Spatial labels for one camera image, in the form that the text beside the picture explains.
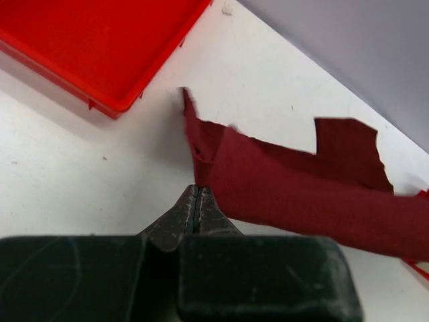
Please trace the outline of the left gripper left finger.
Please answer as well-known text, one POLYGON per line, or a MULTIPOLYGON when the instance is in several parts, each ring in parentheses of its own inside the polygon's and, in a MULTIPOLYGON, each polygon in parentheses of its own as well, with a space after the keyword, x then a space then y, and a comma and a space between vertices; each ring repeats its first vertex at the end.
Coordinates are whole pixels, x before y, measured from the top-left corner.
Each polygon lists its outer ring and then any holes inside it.
POLYGON ((176 248, 198 188, 137 235, 1 240, 2 321, 149 321, 174 302, 176 248))

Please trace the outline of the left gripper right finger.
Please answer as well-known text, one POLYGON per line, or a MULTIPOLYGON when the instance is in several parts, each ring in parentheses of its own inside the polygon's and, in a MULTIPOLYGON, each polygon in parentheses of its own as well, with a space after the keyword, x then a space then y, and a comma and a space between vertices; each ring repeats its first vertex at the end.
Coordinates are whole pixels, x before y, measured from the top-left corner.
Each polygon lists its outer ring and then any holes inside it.
POLYGON ((207 188, 192 196, 178 245, 183 321, 362 321, 338 244, 325 237, 243 235, 207 188))

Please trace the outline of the maroon t shirt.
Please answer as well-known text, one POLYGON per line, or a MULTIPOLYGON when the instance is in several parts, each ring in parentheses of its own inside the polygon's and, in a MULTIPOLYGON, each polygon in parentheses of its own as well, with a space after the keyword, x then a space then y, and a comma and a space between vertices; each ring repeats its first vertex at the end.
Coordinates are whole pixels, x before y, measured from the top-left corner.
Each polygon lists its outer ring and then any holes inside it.
POLYGON ((394 194, 375 129, 356 119, 317 118, 316 152, 263 142, 201 120, 182 89, 196 184, 230 218, 386 256, 428 259, 428 198, 394 194))

